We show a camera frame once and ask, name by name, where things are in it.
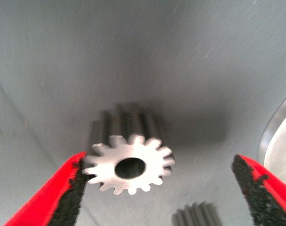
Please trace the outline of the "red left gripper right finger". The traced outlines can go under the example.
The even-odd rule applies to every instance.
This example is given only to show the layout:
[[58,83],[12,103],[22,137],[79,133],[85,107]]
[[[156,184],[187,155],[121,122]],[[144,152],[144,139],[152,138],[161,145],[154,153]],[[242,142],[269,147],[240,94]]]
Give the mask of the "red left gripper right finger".
[[286,184],[257,161],[235,155],[232,171],[255,226],[286,226]]

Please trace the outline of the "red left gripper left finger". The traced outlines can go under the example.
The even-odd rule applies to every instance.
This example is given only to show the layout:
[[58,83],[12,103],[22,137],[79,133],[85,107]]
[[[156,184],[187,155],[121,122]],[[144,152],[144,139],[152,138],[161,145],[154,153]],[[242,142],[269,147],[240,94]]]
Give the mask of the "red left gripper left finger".
[[49,180],[5,223],[6,226],[46,226],[62,196],[72,188],[86,152],[70,157]]

